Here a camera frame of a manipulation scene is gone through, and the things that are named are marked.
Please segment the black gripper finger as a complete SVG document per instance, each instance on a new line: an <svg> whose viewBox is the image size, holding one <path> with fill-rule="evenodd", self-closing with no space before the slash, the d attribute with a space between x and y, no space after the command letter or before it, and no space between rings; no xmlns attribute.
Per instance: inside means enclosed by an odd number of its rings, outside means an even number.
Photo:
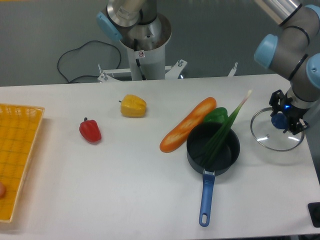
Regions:
<svg viewBox="0 0 320 240"><path fill-rule="evenodd" d="M275 116L278 112L282 112L281 101L284 98L282 90L277 90L271 94L269 105L271 106L270 116Z"/></svg>
<svg viewBox="0 0 320 240"><path fill-rule="evenodd" d="M290 132L292 135L296 135L309 128L309 123L303 120L302 118L299 118L299 119L290 118L287 121L287 123L288 125L283 130L282 132L283 134L285 134L286 132Z"/></svg>

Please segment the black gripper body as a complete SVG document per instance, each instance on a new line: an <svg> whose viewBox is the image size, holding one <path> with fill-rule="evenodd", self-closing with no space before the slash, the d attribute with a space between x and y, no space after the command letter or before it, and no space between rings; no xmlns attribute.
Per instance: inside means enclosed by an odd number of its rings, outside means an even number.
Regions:
<svg viewBox="0 0 320 240"><path fill-rule="evenodd" d="M305 108L293 105L293 98L288 97L287 93L280 99L280 111L285 115L287 125L296 125L306 113Z"/></svg>

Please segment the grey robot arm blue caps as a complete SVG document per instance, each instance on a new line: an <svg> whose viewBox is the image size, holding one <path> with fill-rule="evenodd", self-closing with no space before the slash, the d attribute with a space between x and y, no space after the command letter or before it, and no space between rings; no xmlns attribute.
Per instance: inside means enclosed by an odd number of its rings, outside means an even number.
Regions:
<svg viewBox="0 0 320 240"><path fill-rule="evenodd" d="M320 32L320 9L298 0L259 0L257 4L283 32L267 35L254 60L290 82L286 93L271 95L272 123L295 135L308 128L303 117L320 98L320 56L306 53ZM168 19L158 13L155 0L110 0L96 21L111 40L126 47L134 81L161 80L168 75L165 46L172 30Z"/></svg>

